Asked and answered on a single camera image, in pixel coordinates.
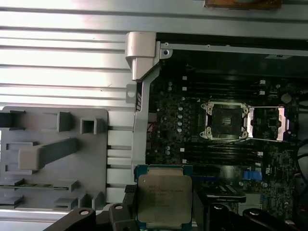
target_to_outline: ribbed metal surface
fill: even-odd
[[[0,106],[103,107],[110,117],[107,201],[124,195],[133,104],[130,31],[307,39],[308,2],[277,11],[203,8],[201,0],[0,0]]]

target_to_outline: screw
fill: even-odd
[[[250,213],[251,215],[253,215],[253,216],[258,216],[258,215],[260,215],[259,211],[256,211],[256,210],[252,210],[252,211],[250,211],[249,213]]]
[[[82,211],[80,212],[80,214],[81,214],[81,215],[87,215],[87,214],[89,214],[89,211],[87,211],[87,210],[82,210]]]
[[[222,205],[214,205],[214,208],[218,209],[218,210],[221,210],[221,209],[223,209],[223,206]]]

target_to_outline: black component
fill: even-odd
[[[212,135],[215,138],[238,139],[242,133],[242,110],[238,108],[224,108],[215,105],[212,111]]]
[[[255,166],[262,162],[257,149],[248,145],[212,145],[206,143],[185,143],[184,159],[190,165],[232,165]]]
[[[135,217],[135,207],[137,202],[137,185],[127,185],[125,187],[125,196],[123,199],[123,205],[127,206],[130,216]]]
[[[137,194],[136,188],[128,186],[127,193]],[[92,209],[79,208],[73,210],[61,218],[45,231],[139,231],[134,216],[128,211],[128,198],[135,195],[125,196],[122,204],[112,205],[109,211],[103,211],[95,216]],[[248,209],[244,216],[230,212],[225,205],[211,204],[204,195],[203,189],[195,186],[193,190],[193,217],[196,220],[199,231],[291,231],[293,227],[277,220],[275,217],[259,209]]]
[[[198,187],[203,189],[203,193],[211,203],[246,202],[246,195],[231,185],[214,183],[208,186],[200,184]]]
[[[78,208],[50,225],[45,231],[94,230],[96,214],[90,208]]]
[[[187,88],[184,93],[188,97],[238,99],[245,102],[260,97],[258,78],[254,76],[249,79],[246,76],[237,76],[234,79],[229,75],[196,72],[189,73],[187,80],[183,80],[181,84]]]
[[[270,214],[257,208],[250,208],[243,212],[243,216],[256,222],[266,228],[266,230],[284,230],[294,231],[292,226],[285,224],[284,222],[277,222],[277,219]]]
[[[232,47],[258,47],[283,50],[308,50],[306,40],[298,39],[278,39],[278,38],[248,38],[248,37],[229,37],[212,35],[190,35],[157,33],[156,40],[164,43],[176,44],[195,44],[195,45],[230,45]]]

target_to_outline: silver metal bracket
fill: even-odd
[[[242,134],[239,137],[239,139],[245,139],[248,137],[252,137],[252,128],[250,128],[252,125],[250,125],[249,118],[251,115],[249,114],[249,106],[245,103],[229,103],[229,102],[207,102],[201,104],[201,107],[206,111],[205,115],[205,130],[200,133],[200,136],[204,139],[208,140],[224,140],[221,138],[214,138],[212,135],[212,128],[208,124],[208,116],[212,116],[213,114],[213,107],[215,104],[221,104],[221,105],[237,105],[240,106],[243,113],[242,113],[242,118],[244,120],[244,124],[242,127]]]
[[[156,33],[127,33],[125,58],[132,71],[132,79],[142,81],[144,76],[159,62],[160,42],[156,42]]]

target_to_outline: gray plastic bracket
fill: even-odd
[[[91,208],[91,197],[85,193],[78,198],[78,208]]]
[[[102,209],[102,205],[104,205],[105,197],[102,192],[98,192],[92,199],[92,208],[94,210]]]
[[[54,202],[54,210],[72,210],[78,206],[78,198],[59,198]]]
[[[1,209],[14,209],[17,208],[24,201],[23,196],[5,196],[0,199]]]
[[[24,130],[19,123],[19,115],[25,113],[24,111],[1,111],[0,112],[0,128],[12,130]]]
[[[104,132],[104,120],[103,119],[80,119],[80,133],[92,133],[97,135]]]
[[[76,138],[21,148],[18,153],[18,166],[21,170],[40,170],[46,164],[77,151],[78,144]]]
[[[75,189],[79,188],[80,184],[77,180],[60,180],[53,184],[55,188],[68,188],[68,191],[71,193]]]
[[[70,112],[45,113],[46,115],[57,116],[55,128],[44,128],[43,131],[70,131],[74,127],[73,116]]]
[[[132,71],[132,79],[142,81],[156,66],[160,57],[160,42],[154,32],[129,32],[126,34],[125,58]]]

